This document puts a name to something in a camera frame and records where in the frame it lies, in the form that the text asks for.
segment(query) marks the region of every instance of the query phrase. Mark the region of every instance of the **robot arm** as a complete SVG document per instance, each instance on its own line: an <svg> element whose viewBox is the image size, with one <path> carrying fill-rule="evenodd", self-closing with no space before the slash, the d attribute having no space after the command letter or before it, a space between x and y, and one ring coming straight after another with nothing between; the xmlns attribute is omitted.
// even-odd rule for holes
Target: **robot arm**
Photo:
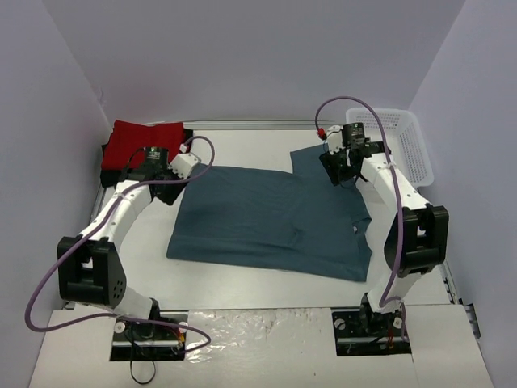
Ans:
<svg viewBox="0 0 517 388"><path fill-rule="evenodd" d="M117 315L159 318L158 302L128 287L118 251L133 222L155 197L172 205L187 184L151 184L135 188L123 196L122 200L119 197L135 183L185 179L200 162L194 154L178 154L170 165L167 165L167 160L166 149L149 147L145 150L145 161L131 173L121 177L125 180L117 185L113 197L92 223L79 236L64 237L59 242L57 256L61 257L107 216L116 201L120 201L104 227L59 267L59 290L62 299L97 306Z"/></svg>
<svg viewBox="0 0 517 388"><path fill-rule="evenodd" d="M436 265L443 263L448 233L447 210L443 206L431 205L396 167L395 172L401 193L403 245L401 265L386 299L391 297L403 299L418 279ZM386 164L384 153L365 158L360 174L373 185L389 211L394 214L393 224L385 242L386 263L393 270L398 236L397 200L393 177ZM380 306L388 281L389 274L383 276L368 293L368 302L374 313L392 313L399 307L397 301Z"/></svg>
<svg viewBox="0 0 517 388"><path fill-rule="evenodd" d="M334 185L355 176L370 182L393 214L393 224L385 242L385 259L393 270L397 251L397 199L393 177L382 141L372 142L364 136L362 123L335 125L320 133L329 150L320 156ZM391 314L400 308L400 300L413 284L445 260L448 233L448 212L443 206L433 206L422 197L401 171L397 174L403 212L403 244L400 267L385 300L397 297L383 306L382 294L390 275L383 276L362 300L366 326L374 315Z"/></svg>

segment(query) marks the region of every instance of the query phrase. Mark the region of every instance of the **red cloth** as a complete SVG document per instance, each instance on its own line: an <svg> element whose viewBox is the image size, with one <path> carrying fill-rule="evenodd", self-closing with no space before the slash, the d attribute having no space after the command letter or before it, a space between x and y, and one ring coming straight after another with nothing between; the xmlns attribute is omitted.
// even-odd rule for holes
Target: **red cloth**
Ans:
<svg viewBox="0 0 517 388"><path fill-rule="evenodd" d="M122 170L131 155L141 147L163 147L169 150L169 162L179 152L179 146L187 140L183 123L157 124L153 126L128 123L117 120L113 132L104 149L101 165L103 171ZM132 159L130 168L138 167L144 161L145 153L140 152Z"/></svg>

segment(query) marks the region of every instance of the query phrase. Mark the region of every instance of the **laundry basket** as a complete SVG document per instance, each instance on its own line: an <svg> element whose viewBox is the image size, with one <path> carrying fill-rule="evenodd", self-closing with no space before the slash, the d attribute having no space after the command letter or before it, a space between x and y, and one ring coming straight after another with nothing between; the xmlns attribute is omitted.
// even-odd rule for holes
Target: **laundry basket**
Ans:
<svg viewBox="0 0 517 388"><path fill-rule="evenodd" d="M414 188L429 186L435 177L416 116L400 109L374 109L385 128L388 147L398 168ZM362 122L373 141L380 140L379 126L365 108L347 111L347 123Z"/></svg>

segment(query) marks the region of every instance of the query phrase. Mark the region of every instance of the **white wall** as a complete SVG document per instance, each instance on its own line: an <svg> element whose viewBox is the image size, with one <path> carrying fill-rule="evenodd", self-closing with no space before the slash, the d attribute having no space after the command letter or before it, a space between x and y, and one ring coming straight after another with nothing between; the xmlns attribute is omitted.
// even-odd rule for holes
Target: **white wall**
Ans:
<svg viewBox="0 0 517 388"><path fill-rule="evenodd" d="M517 373L517 2L468 0L410 106L451 217L448 262L497 387Z"/></svg>
<svg viewBox="0 0 517 388"><path fill-rule="evenodd" d="M108 127L40 1L1 2L0 50L0 386L11 388L29 383L43 339L25 305L59 239L88 220ZM34 320L59 305L53 278Z"/></svg>
<svg viewBox="0 0 517 388"><path fill-rule="evenodd" d="M108 119L136 122L408 108L463 3L44 0Z"/></svg>

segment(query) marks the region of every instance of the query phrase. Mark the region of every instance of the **white table surface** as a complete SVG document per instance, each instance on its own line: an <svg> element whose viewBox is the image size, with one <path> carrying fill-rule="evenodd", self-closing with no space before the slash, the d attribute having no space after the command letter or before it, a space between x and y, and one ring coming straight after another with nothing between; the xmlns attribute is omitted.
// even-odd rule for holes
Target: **white table surface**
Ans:
<svg viewBox="0 0 517 388"><path fill-rule="evenodd" d="M292 172L291 151L322 144L313 130L208 130L195 134L212 140L216 147L216 165L286 172ZM192 151L205 162L209 160L209 148L203 141L195 141ZM396 150L393 155L397 160ZM359 181L358 187L372 217L367 240L373 253L365 283L167 259L166 249L180 197L173 206L154 201L127 234L119 253L128 285L159 300L164 310L357 306L381 274L389 271L383 250L394 218L371 184ZM104 202L112 193L112 190L107 191ZM438 268L423 277L406 297L408 305L448 303Z"/></svg>
<svg viewBox="0 0 517 388"><path fill-rule="evenodd" d="M218 165L281 171L291 171L289 151L320 144L313 131L202 134L213 140ZM201 142L194 152L208 159ZM388 271L382 247L393 214L367 184L360 183L359 189L373 220L367 235L373 256L363 284L167 259L179 201L172 207L151 204L120 250L128 282L157 298L163 309L190 310L189 324L208 332L213 343L185 361L158 362L157 376L148 386L492 387L464 308L449 303L438 270L419 281L406 298L412 355L337 357L330 309L289 309L357 306L363 293ZM261 308L287 309L244 310ZM94 311L85 306L54 311L49 324ZM113 325L112 319L100 318L47 333L30 387L137 386L128 362L108 361ZM188 344L200 340L196 333L187 335ZM141 379L151 370L149 363L135 363Z"/></svg>
<svg viewBox="0 0 517 388"><path fill-rule="evenodd" d="M55 311L50 324L85 311ZM408 306L412 355L337 357L330 309L191 311L213 344L185 361L157 362L156 387L491 388L463 306ZM31 388L138 386L128 362L110 362L114 320L99 318L45 336ZM200 341L195 333L187 342ZM152 365L135 363L137 378Z"/></svg>

